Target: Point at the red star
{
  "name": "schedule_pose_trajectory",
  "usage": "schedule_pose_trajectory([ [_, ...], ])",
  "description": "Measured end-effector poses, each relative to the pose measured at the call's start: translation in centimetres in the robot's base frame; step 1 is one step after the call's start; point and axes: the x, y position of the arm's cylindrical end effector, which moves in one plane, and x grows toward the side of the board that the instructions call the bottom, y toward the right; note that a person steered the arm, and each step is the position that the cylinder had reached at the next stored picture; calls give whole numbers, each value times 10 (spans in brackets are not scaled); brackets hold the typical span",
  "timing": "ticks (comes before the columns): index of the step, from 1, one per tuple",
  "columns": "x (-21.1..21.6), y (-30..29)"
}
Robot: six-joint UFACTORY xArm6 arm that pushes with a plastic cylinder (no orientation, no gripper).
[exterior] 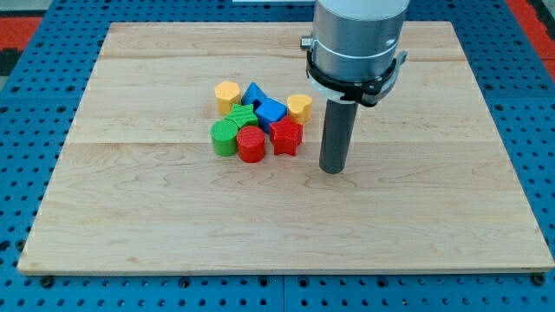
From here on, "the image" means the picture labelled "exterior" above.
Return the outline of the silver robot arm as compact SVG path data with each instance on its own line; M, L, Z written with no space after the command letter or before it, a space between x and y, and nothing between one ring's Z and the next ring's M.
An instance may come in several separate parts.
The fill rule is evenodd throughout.
M393 61L409 0L316 0L310 63L345 82L371 81Z

